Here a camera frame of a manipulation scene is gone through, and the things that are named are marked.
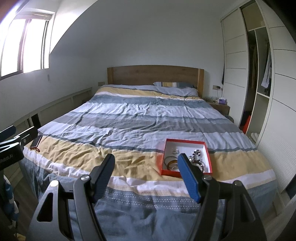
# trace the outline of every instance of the striped bedspread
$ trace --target striped bedspread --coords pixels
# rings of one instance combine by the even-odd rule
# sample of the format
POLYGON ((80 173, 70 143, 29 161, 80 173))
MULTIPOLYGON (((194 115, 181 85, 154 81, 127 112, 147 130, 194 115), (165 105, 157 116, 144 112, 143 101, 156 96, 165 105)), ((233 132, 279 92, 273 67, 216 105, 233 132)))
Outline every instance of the striped bedspread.
MULTIPOLYGON (((41 197, 53 179, 88 174, 108 153, 116 164, 95 211, 107 240, 185 240, 199 211, 184 182, 161 176, 166 138, 205 141, 213 177, 248 189, 258 211, 270 207, 275 174, 252 142, 197 97, 195 89, 106 85, 77 109, 39 129, 40 152, 24 149, 24 176, 41 197)), ((79 230, 70 204, 76 239, 79 230)), ((221 225, 219 203, 213 240, 221 225)))

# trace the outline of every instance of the wooden nightstand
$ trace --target wooden nightstand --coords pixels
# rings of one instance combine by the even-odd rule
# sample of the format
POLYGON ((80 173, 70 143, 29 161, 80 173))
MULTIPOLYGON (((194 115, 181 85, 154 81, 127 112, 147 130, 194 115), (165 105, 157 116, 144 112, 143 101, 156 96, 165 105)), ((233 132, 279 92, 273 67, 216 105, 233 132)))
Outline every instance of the wooden nightstand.
POLYGON ((230 107, 226 104, 219 104, 217 102, 207 102, 215 110, 219 111, 222 115, 229 115, 230 107))

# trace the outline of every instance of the wall outlet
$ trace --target wall outlet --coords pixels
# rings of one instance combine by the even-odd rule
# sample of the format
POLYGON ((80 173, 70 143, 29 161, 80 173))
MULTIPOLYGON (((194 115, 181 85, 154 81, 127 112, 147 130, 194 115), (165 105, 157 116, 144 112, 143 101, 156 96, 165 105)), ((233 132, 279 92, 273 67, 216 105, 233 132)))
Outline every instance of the wall outlet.
POLYGON ((218 86, 218 85, 213 85, 213 90, 220 90, 220 89, 221 89, 220 86, 218 86))

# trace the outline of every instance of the sliding wardrobe door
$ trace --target sliding wardrobe door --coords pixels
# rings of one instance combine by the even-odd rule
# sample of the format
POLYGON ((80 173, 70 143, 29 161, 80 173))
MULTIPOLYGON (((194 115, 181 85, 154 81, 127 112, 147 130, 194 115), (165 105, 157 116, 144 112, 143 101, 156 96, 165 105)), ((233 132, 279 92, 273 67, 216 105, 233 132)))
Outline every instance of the sliding wardrobe door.
POLYGON ((229 115, 239 126, 246 100, 249 77, 247 32, 240 9, 222 20, 225 75, 223 97, 230 106, 229 115))

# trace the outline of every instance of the black phone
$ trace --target black phone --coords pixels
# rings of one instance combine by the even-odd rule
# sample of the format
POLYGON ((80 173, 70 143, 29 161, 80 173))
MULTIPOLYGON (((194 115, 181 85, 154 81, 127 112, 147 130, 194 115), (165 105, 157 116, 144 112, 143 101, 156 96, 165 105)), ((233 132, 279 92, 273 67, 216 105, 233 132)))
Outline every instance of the black phone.
POLYGON ((42 135, 38 135, 32 142, 30 148, 36 148, 38 147, 40 141, 41 141, 42 135))

